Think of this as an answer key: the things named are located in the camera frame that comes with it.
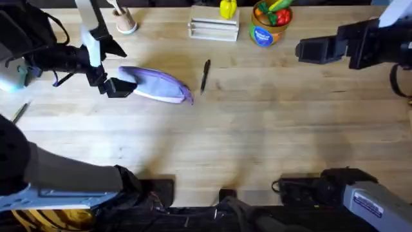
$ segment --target yellow pepper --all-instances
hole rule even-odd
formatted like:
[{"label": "yellow pepper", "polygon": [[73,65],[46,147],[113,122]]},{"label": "yellow pepper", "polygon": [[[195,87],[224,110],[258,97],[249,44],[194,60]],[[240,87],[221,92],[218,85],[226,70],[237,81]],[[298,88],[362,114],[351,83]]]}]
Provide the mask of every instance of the yellow pepper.
[{"label": "yellow pepper", "polygon": [[225,19],[230,19],[236,12],[237,7],[236,0],[222,0],[220,2],[220,15]]}]

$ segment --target pen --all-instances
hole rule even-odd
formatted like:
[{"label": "pen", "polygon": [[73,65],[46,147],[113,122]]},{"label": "pen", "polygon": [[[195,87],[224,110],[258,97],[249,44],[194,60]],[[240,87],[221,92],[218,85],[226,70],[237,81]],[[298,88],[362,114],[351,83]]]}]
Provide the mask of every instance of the pen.
[{"label": "pen", "polygon": [[201,80],[200,94],[202,94],[205,91],[207,74],[209,73],[209,68],[210,67],[211,67],[211,60],[208,59],[205,63],[205,67],[203,69],[203,79]]},{"label": "pen", "polygon": [[13,117],[13,120],[12,120],[12,122],[13,122],[14,124],[16,124],[17,121],[19,121],[19,119],[21,118],[21,116],[22,116],[22,115],[24,114],[24,112],[26,111],[27,107],[28,107],[28,103],[25,103],[25,104],[22,105],[22,106],[20,107],[20,109],[15,113],[15,115],[14,115],[14,117]]}]

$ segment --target label sticker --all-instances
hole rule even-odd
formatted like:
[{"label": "label sticker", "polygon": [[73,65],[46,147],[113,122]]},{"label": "label sticker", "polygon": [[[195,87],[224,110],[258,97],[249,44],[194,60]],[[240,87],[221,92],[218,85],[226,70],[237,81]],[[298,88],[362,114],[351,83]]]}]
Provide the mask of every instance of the label sticker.
[{"label": "label sticker", "polygon": [[353,196],[353,201],[373,213],[376,217],[382,218],[384,209],[360,193],[355,193]]},{"label": "label sticker", "polygon": [[260,26],[255,26],[254,39],[259,46],[270,46],[273,42],[273,36]]}]

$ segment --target wood grain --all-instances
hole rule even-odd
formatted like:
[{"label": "wood grain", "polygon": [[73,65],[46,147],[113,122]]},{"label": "wood grain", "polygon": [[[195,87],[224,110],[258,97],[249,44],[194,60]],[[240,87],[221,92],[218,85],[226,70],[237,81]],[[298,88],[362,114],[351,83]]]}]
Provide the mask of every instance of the wood grain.
[{"label": "wood grain", "polygon": [[[31,100],[18,127],[39,146],[92,164],[119,164],[139,176],[174,175],[175,206],[211,205],[228,185],[248,203],[277,204],[270,183],[280,174],[345,166],[412,200],[410,108],[390,90],[390,65],[355,71],[347,59],[318,66],[294,55],[300,39],[335,34],[338,26],[376,17],[383,8],[293,7],[284,39],[270,48],[249,38],[251,8],[241,8],[236,43],[187,38],[188,8],[130,10],[140,23],[130,36],[116,31],[111,10],[102,10],[128,54],[104,61],[109,76],[125,65],[163,70],[188,84],[193,106],[137,95],[108,99],[83,75],[54,88],[53,75],[45,73],[21,92],[1,92],[1,113],[11,117]],[[79,45],[77,10],[47,12]],[[200,96],[207,59],[211,71]]]}]

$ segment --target pencil holder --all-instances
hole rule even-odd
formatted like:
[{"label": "pencil holder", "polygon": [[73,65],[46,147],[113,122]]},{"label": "pencil holder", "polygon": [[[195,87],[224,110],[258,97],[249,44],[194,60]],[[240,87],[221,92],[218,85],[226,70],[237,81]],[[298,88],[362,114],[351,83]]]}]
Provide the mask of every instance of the pencil holder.
[{"label": "pencil holder", "polygon": [[137,29],[138,25],[126,7],[122,7],[121,15],[116,10],[113,11],[113,15],[116,18],[116,28],[120,33],[128,35]]}]

